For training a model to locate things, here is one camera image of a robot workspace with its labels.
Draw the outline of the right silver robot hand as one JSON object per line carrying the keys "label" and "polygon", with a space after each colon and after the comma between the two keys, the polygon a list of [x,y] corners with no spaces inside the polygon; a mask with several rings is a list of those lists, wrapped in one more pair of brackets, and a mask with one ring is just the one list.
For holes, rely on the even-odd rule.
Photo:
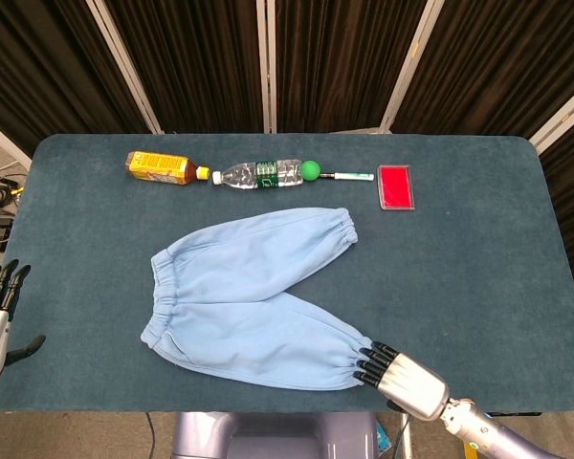
{"label": "right silver robot hand", "polygon": [[359,353],[353,377],[374,387],[392,405],[421,421],[435,421],[444,411],[450,390],[447,383],[403,352],[373,341]]}

